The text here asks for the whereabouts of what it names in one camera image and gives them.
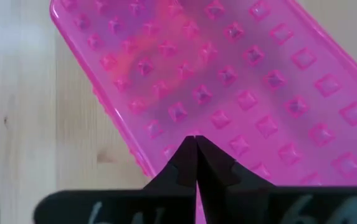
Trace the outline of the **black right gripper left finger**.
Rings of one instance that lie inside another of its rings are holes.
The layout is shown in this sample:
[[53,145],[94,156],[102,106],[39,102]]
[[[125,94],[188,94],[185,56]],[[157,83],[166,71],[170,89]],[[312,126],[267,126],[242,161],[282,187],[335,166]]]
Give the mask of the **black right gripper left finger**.
[[35,224],[194,223],[197,142],[184,139],[160,173],[142,189],[62,190],[42,199]]

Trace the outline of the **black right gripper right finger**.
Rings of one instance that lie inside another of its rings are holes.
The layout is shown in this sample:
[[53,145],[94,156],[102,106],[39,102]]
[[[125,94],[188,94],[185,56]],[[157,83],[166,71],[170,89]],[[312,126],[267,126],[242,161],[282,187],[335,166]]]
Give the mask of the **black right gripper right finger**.
[[208,223],[357,224],[357,187],[277,186],[204,136],[196,141],[198,186]]

